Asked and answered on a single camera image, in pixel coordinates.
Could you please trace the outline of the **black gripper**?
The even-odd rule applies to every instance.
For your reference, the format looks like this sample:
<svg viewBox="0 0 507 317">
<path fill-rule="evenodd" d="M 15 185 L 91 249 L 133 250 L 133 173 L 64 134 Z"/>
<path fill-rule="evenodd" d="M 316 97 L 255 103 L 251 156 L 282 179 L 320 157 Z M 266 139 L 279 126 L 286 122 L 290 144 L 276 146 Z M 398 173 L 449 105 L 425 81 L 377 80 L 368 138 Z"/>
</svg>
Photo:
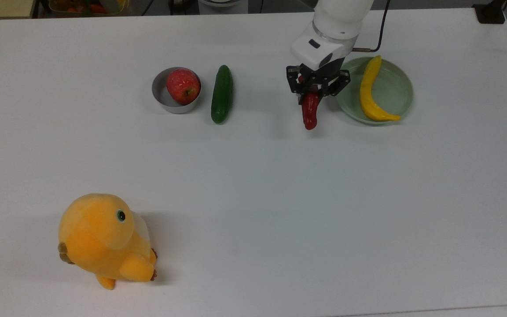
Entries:
<svg viewBox="0 0 507 317">
<path fill-rule="evenodd" d="M 287 66 L 286 75 L 290 92 L 296 94 L 298 104 L 302 104 L 309 90 L 316 86 L 324 96 L 337 96 L 351 82 L 350 72 L 342 70 L 343 62 L 329 62 L 318 70 L 305 64 Z"/>
</svg>

